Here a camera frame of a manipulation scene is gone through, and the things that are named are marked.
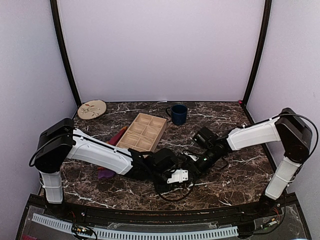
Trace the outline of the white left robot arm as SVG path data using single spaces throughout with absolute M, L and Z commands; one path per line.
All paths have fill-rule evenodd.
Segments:
M 71 118 L 64 118 L 40 134 L 37 150 L 29 161 L 29 166 L 39 171 L 50 204 L 64 202 L 61 166 L 65 159 L 103 167 L 134 180 L 150 180 L 159 196 L 195 179 L 168 148 L 153 153 L 116 147 L 85 134 Z

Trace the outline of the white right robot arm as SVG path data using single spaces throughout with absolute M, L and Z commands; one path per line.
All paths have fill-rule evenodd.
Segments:
M 196 176 L 204 174 L 230 153 L 264 145 L 276 164 L 276 170 L 262 195 L 275 201 L 315 152 L 320 133 L 312 120 L 287 107 L 273 117 L 235 127 L 221 136 L 203 127 L 193 139 L 204 148 L 204 153 L 196 155 L 184 150 L 183 155 L 191 165 L 189 171 Z

